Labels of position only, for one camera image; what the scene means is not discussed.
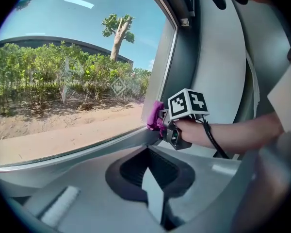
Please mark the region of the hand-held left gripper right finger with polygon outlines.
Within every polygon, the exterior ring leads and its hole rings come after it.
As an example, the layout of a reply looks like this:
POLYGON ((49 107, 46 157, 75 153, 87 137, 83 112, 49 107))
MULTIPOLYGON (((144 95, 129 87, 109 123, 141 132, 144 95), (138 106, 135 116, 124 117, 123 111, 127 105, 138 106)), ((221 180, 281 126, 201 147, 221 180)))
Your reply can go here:
POLYGON ((167 191, 185 188, 167 201, 176 230, 231 230, 248 187, 248 160, 209 158, 160 146, 149 148, 179 168, 167 191))

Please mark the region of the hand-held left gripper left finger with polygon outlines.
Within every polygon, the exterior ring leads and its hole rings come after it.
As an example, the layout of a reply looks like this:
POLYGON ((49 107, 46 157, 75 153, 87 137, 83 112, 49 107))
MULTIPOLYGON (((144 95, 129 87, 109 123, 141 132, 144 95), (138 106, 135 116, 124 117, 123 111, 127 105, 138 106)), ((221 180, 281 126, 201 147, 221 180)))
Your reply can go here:
POLYGON ((62 233, 165 233, 145 203, 127 201, 114 193, 105 181, 108 166, 137 147, 92 158, 74 165, 37 190, 25 203, 34 216, 66 187, 79 190, 56 230, 62 233))

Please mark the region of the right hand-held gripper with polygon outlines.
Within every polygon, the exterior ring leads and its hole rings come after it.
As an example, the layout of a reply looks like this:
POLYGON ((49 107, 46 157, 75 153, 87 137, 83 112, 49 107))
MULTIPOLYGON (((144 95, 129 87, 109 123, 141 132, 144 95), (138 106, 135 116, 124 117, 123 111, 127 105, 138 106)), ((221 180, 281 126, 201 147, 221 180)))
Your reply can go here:
POLYGON ((174 125, 174 121, 188 117, 198 120, 203 116, 209 115, 203 94, 184 88, 168 98, 167 103, 168 108, 161 109, 158 112, 162 125, 166 128, 163 133, 163 139, 175 150, 191 147, 191 143, 181 138, 182 131, 174 125))

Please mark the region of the purple cloth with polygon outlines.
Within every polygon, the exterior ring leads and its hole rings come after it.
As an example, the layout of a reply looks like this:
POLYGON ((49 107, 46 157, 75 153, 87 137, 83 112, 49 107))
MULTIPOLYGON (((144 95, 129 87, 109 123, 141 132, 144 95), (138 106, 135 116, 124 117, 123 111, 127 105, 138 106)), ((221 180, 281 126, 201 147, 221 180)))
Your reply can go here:
POLYGON ((152 111, 147 118, 147 128, 151 131, 159 131, 160 137, 163 137, 163 133, 166 128, 163 125, 162 119, 159 117, 159 110, 164 109, 164 103, 156 100, 153 104, 152 111))

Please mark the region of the clear window glass pane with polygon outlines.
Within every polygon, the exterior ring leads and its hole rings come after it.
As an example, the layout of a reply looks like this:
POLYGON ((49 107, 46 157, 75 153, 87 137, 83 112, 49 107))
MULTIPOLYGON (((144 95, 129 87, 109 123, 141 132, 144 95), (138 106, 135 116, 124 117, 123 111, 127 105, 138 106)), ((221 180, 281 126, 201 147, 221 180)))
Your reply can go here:
POLYGON ((20 0, 0 28, 0 168, 143 127, 177 32, 167 0, 20 0))

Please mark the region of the person's right forearm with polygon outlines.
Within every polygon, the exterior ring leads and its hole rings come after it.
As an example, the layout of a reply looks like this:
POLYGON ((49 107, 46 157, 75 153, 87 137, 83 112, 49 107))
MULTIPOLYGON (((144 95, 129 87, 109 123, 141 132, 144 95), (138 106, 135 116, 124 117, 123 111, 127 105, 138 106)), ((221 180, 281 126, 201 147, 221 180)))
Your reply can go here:
POLYGON ((260 149, 283 132, 275 112, 233 124, 211 124, 214 140, 223 150, 233 153, 260 149))

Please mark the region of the person's right hand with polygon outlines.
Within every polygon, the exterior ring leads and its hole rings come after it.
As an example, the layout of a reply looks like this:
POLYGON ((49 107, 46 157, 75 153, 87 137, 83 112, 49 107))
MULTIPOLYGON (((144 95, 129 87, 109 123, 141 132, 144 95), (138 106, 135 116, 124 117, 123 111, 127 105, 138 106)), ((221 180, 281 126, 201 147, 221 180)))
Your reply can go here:
POLYGON ((201 123, 190 118, 176 120, 174 125, 182 131, 181 138, 184 141, 206 148, 214 148, 201 123))

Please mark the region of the white window sill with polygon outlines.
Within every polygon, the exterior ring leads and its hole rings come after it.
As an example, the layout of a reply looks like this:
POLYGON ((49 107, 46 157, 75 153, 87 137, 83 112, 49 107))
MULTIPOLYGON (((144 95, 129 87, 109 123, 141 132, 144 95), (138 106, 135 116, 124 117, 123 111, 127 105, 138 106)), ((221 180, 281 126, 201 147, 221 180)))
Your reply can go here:
POLYGON ((39 163, 0 167, 0 188, 8 197, 26 197, 44 190, 53 196, 66 187, 81 194, 105 190, 107 167, 127 154, 94 152, 84 156, 64 156, 39 163))

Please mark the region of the pollarded tree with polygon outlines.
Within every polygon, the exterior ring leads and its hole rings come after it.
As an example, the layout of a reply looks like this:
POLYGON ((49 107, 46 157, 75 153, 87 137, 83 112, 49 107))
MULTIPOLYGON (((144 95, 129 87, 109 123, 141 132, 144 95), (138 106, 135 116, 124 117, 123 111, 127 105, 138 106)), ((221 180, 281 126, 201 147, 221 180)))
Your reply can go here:
POLYGON ((110 14, 101 23, 103 26, 102 35, 104 37, 114 35, 110 54, 110 59, 114 62, 117 61, 122 42, 127 41, 133 44, 135 41, 135 35, 131 32, 133 20, 134 17, 128 14, 123 17, 118 17, 117 14, 110 14))

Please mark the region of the peeling white protective film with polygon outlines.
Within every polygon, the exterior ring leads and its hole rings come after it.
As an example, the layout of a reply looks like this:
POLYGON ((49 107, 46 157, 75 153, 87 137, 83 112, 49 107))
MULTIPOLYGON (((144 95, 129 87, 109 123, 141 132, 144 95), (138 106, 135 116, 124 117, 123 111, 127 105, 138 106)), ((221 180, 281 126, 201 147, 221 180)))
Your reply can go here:
POLYGON ((257 115, 257 108, 260 102, 260 91, 259 91, 259 83, 258 83, 258 78, 256 74, 256 70, 254 67, 254 64, 252 62, 252 59, 246 51, 246 60, 248 62, 251 74, 252 74, 252 82, 253 82, 253 117, 256 117, 257 115))

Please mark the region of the dark grey building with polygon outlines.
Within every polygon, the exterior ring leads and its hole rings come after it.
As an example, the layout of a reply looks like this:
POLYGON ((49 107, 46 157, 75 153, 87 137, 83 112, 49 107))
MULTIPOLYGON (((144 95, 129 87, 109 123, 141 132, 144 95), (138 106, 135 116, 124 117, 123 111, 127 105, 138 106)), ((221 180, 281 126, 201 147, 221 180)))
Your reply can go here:
POLYGON ((82 42, 75 39, 63 38, 63 37, 55 37, 55 36, 19 36, 19 37, 12 37, 7 38, 4 40, 0 40, 0 48, 3 47, 5 44, 16 44, 19 47, 30 47, 30 48, 38 48, 43 45, 54 44, 56 46, 60 46, 61 42, 65 42, 66 46, 71 46, 74 44, 75 46, 80 47, 83 52, 87 52, 90 55, 103 55, 110 57, 111 51, 105 48, 87 43, 82 42))

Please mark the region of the tall leafy tree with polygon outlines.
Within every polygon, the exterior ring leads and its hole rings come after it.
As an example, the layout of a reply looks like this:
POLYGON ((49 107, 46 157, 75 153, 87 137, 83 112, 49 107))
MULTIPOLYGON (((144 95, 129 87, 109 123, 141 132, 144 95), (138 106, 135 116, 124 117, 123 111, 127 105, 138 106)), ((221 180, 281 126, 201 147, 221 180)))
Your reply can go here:
POLYGON ((32 0, 19 0, 17 4, 15 5, 15 10, 20 11, 26 8, 31 3, 31 1, 32 0))

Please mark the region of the black window frame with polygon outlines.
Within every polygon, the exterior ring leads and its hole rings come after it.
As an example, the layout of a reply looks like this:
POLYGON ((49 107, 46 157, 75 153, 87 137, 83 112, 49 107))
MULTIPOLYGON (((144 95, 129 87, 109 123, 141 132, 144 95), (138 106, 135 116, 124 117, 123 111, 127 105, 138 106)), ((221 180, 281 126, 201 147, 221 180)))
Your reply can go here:
POLYGON ((21 157, 0 167, 39 163, 64 156, 79 157, 94 152, 109 154, 153 143, 156 133, 144 126, 132 130, 125 130, 125 126, 145 120, 155 98, 166 100, 172 92, 192 84, 199 54, 199 21, 194 20, 191 29, 174 26, 176 4, 172 0, 35 0, 34 3, 49 8, 48 16, 59 20, 53 25, 52 33, 86 42, 94 40, 97 33, 90 29, 90 23, 97 22, 108 12, 127 12, 135 16, 137 20, 133 29, 137 41, 133 46, 125 46, 123 53, 141 66, 153 57, 153 76, 140 116, 131 113, 122 119, 92 122, 9 141, 7 150, 20 150, 21 157), (28 150, 34 150, 42 157, 27 161, 23 155, 28 150))

